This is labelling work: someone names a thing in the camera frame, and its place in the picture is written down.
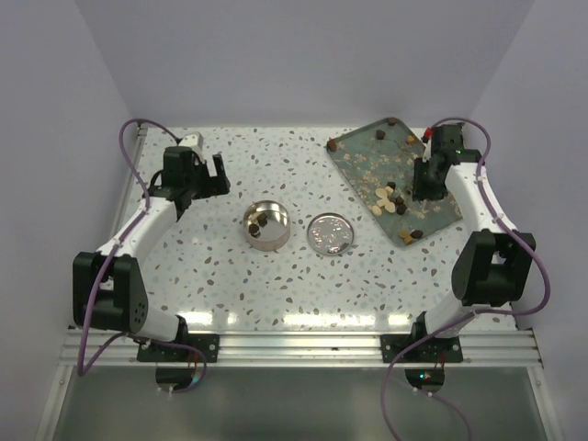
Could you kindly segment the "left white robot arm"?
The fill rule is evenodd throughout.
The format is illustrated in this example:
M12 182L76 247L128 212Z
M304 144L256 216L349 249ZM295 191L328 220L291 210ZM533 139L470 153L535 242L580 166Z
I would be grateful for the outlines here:
M185 321L150 306L141 266L193 201L230 192L222 156L214 154L212 162L214 175L192 148L164 150L163 168L143 186L144 201L131 219L96 251L81 252L73 260L76 325L85 331L118 331L159 340L159 350L170 360L188 355L191 339L184 333Z

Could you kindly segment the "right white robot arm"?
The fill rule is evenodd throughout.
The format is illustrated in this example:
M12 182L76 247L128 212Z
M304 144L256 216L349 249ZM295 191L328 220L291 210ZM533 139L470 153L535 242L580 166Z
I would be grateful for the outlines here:
M503 314L504 305L520 300L537 247L534 236L520 232L502 210L487 175L488 153L466 147L464 122L446 118L427 128L426 153L414 163L413 199L453 197L469 232L451 272L450 293L413 324L409 348L423 361L476 316Z

